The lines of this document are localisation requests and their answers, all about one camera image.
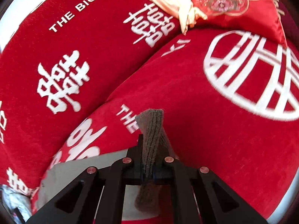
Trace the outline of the grey knitted garment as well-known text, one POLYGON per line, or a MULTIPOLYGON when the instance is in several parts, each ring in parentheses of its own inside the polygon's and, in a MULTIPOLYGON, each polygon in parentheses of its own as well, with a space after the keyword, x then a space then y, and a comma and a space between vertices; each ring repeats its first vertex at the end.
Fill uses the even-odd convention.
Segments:
MULTIPOLYGON (((151 180, 154 162, 164 154, 175 157, 163 128, 164 112, 161 109, 148 109, 137 116, 137 125, 143 134, 142 173, 145 182, 140 186, 127 186, 124 198, 123 221, 146 220, 158 216, 159 193, 161 186, 151 180)), ((89 166, 104 168, 124 157, 127 150, 121 150, 91 158, 58 163, 52 166, 41 181, 38 198, 33 207, 41 209, 57 193, 89 166)))

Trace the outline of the white floral blanket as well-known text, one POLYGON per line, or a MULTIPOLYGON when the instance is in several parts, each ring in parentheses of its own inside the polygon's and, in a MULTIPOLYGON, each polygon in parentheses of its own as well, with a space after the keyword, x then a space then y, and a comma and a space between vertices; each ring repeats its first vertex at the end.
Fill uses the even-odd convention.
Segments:
POLYGON ((15 223, 26 223, 32 216, 29 197, 7 185, 1 185, 1 203, 15 223))

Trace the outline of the red embroidered satin pillow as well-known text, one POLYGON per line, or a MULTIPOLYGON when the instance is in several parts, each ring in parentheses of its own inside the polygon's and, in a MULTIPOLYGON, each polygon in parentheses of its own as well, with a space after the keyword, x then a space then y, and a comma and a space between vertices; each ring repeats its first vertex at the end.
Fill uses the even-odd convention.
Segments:
POLYGON ((182 34, 194 26, 240 29, 287 46, 273 0, 150 0, 180 22, 182 34))

